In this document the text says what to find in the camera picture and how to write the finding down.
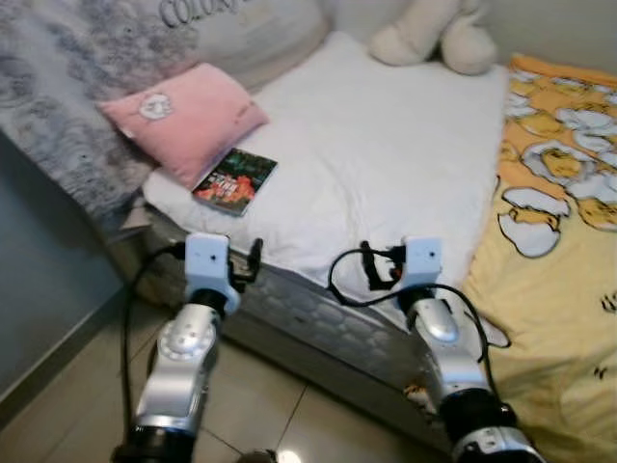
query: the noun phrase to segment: black cable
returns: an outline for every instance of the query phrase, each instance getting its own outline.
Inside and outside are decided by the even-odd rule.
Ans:
[[[393,256],[398,256],[398,253],[400,253],[400,250],[398,248],[393,248],[391,251],[377,251],[373,249],[358,248],[358,249],[351,249],[349,251],[345,251],[344,253],[340,254],[335,259],[335,261],[332,263],[332,266],[330,267],[330,271],[328,272],[328,289],[333,293],[333,295],[338,300],[338,302],[341,305],[347,306],[347,307],[366,308],[369,306],[373,306],[375,304],[379,304],[380,302],[387,301],[394,297],[397,297],[408,291],[413,291],[416,289],[445,289],[446,291],[456,294],[465,303],[465,305],[471,312],[473,324],[475,325],[475,329],[477,330],[478,336],[480,337],[480,347],[482,351],[482,354],[480,355],[480,359],[478,360],[478,362],[484,360],[484,370],[486,372],[487,381],[489,383],[489,386],[493,390],[495,397],[497,398],[497,400],[500,401],[499,393],[496,388],[495,379],[493,377],[493,367],[491,365],[491,358],[489,357],[489,342],[486,336],[486,332],[484,331],[484,327],[482,326],[482,322],[480,321],[480,315],[478,314],[477,309],[471,303],[469,298],[456,287],[442,285],[440,283],[427,283],[427,284],[421,284],[421,285],[406,286],[403,289],[399,289],[395,292],[388,293],[384,296],[381,296],[381,297],[378,297],[376,299],[372,299],[369,301],[357,302],[357,301],[348,299],[338,290],[338,288],[333,283],[333,275],[334,275],[335,267],[342,259],[346,258],[347,256],[350,256],[352,254],[363,254],[364,255],[366,253],[371,253],[376,256],[381,256],[384,258],[392,259]]]
[[[131,392],[130,386],[130,371],[129,371],[129,330],[130,330],[130,321],[131,321],[131,312],[133,308],[133,299],[135,298],[135,293],[137,291],[137,286],[139,285],[144,275],[149,271],[150,266],[164,254],[172,254],[177,259],[184,258],[184,243],[177,243],[172,246],[166,246],[165,248],[159,249],[154,253],[147,256],[142,265],[140,266],[139,271],[131,281],[128,289],[126,291],[126,299],[124,300],[124,305],[122,306],[121,312],[121,338],[120,338],[120,346],[121,346],[121,391],[122,391],[122,416],[124,423],[124,442],[128,442],[128,437],[131,432],[131,424],[133,422],[133,394]]]

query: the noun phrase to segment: gray wall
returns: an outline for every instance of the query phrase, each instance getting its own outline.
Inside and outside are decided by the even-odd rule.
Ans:
[[[617,73],[617,0],[488,0],[502,61],[515,52]]]
[[[0,132],[0,400],[120,287],[77,206]]]

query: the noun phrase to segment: stuffed toy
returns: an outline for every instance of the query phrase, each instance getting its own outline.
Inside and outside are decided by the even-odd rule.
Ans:
[[[462,74],[486,72],[496,60],[496,45],[483,28],[484,0],[414,0],[396,22],[378,32],[370,54],[388,65],[425,61],[442,46],[445,63]]]

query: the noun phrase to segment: baseboard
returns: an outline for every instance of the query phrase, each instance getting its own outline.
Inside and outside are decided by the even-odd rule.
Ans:
[[[119,290],[102,307],[73,328],[16,382],[0,401],[0,430],[45,388],[103,326],[112,320],[120,310],[124,297],[124,289]]]

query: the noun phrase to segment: fabric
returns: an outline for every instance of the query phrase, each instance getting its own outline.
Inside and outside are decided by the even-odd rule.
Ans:
[[[503,68],[475,78],[438,63],[391,68],[334,33],[255,96],[271,122],[239,148],[279,166],[242,218],[196,201],[161,171],[144,193],[183,229],[227,234],[238,251],[262,237],[265,262],[321,286],[342,251],[404,235],[440,237],[442,281],[460,283],[493,193],[505,88]],[[376,296],[358,260],[339,270],[348,295]]]
[[[493,212],[465,291],[548,459],[617,461],[617,77],[516,57]]]
[[[242,86],[211,65],[98,107],[188,189],[225,148],[268,122]]]
[[[328,32],[317,0],[0,2],[0,125],[107,232],[151,170],[94,108],[196,63],[258,88]]]
[[[451,69],[481,74],[496,61],[496,45],[483,28],[487,10],[482,0],[415,0],[373,36],[368,50],[384,63],[408,66],[427,60],[441,43]]]

